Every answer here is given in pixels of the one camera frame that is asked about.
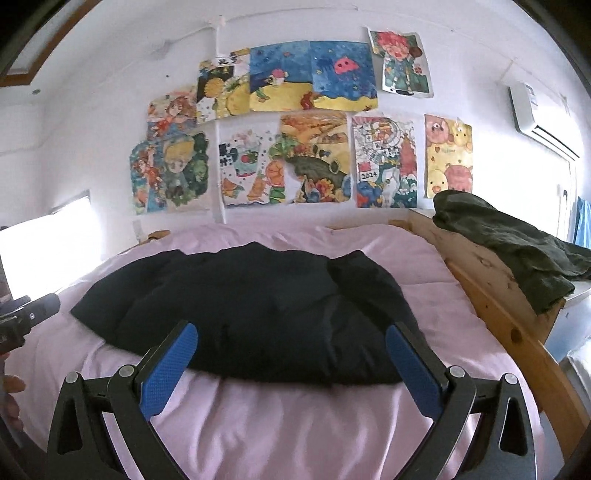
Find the fish drawing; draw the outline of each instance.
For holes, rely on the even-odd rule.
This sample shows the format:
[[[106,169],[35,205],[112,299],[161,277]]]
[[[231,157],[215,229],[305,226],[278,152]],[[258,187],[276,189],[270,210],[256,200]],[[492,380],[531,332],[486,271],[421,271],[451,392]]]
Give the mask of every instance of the fish drawing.
[[[352,70],[357,70],[359,65],[349,57],[341,57],[335,62],[335,73],[341,75]]]

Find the black garment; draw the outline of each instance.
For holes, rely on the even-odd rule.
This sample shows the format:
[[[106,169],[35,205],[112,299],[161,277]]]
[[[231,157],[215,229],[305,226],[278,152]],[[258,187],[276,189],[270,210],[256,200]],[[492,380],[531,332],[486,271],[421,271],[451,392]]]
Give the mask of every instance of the black garment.
[[[330,260],[257,243],[142,258],[93,285],[72,315],[138,355],[190,321],[190,368],[263,382],[395,383],[386,328],[402,321],[424,341],[396,281],[363,252]]]

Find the painting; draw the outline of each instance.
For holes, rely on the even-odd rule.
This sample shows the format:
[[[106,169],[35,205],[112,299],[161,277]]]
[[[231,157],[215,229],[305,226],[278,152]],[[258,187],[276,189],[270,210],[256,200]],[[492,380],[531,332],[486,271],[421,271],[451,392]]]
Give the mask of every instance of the painting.
[[[250,50],[205,60],[199,65],[197,123],[250,111]]]
[[[442,190],[472,192],[472,127],[460,119],[425,115],[425,129],[427,198]]]
[[[417,207],[417,155],[413,123],[354,116],[357,206]]]
[[[252,129],[235,133],[219,146],[222,198],[225,205],[285,202],[282,158],[271,158],[281,136]]]
[[[187,85],[150,102],[147,140],[191,134],[197,127],[195,85]]]
[[[374,53],[384,58],[382,88],[385,91],[418,98],[433,96],[427,57],[418,34],[369,30],[369,38]]]
[[[342,112],[306,112],[281,117],[281,141],[271,158],[283,158],[297,181],[294,203],[345,202],[351,197],[347,117]]]
[[[310,42],[277,43],[251,49],[251,110],[304,110],[312,108],[312,102]]]
[[[315,107],[360,112],[378,106],[374,66],[366,43],[313,41],[310,51]]]
[[[209,208],[205,134],[137,145],[129,158],[135,213]]]

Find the underwater painting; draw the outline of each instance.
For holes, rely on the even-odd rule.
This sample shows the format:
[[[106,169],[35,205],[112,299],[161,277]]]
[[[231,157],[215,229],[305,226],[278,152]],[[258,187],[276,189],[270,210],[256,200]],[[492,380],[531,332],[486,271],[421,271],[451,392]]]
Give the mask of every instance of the underwater painting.
[[[315,107],[352,112],[377,108],[378,92],[367,43],[313,41],[310,52]]]
[[[312,108],[310,42],[277,43],[251,49],[250,108],[286,112]]]

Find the wooden bed frame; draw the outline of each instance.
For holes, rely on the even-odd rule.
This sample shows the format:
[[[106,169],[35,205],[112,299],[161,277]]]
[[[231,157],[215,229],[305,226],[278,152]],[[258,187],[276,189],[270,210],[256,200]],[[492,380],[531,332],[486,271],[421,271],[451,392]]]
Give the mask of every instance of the wooden bed frame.
[[[589,415],[570,381],[544,347],[562,300],[552,310],[536,315],[519,289],[511,270],[485,247],[458,233],[435,226],[429,211],[410,210],[407,220],[391,220],[434,245],[486,323],[523,373],[540,413],[545,412],[564,460],[573,453],[589,424]],[[151,233],[145,242],[167,236]]]

